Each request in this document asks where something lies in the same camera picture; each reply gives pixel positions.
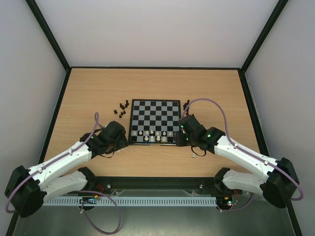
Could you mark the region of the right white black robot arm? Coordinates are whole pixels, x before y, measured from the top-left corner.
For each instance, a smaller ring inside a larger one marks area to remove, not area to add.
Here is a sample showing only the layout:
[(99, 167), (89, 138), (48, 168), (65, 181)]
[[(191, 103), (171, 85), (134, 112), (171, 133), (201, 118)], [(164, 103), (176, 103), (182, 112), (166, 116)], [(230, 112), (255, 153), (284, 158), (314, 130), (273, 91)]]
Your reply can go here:
[(179, 127), (174, 137), (177, 146), (200, 148), (204, 153), (225, 157), (249, 171), (247, 174), (221, 168), (213, 179), (219, 192), (244, 190), (263, 196), (278, 208), (286, 208), (292, 200), (299, 181), (290, 160), (277, 160), (255, 152), (215, 127), (206, 129), (193, 115), (182, 118)]

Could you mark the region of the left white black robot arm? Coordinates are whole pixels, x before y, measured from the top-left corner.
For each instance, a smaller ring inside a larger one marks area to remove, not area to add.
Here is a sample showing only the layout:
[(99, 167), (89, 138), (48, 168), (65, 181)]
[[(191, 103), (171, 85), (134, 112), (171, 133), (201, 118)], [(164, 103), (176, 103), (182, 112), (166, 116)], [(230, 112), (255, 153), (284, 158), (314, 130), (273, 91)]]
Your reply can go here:
[(53, 198), (73, 191), (92, 190), (96, 176), (89, 168), (80, 168), (69, 175), (65, 173), (96, 156), (113, 154), (127, 145), (125, 128), (112, 121), (84, 134), (73, 146), (48, 161), (30, 168), (15, 168), (4, 194), (20, 217), (29, 217)]

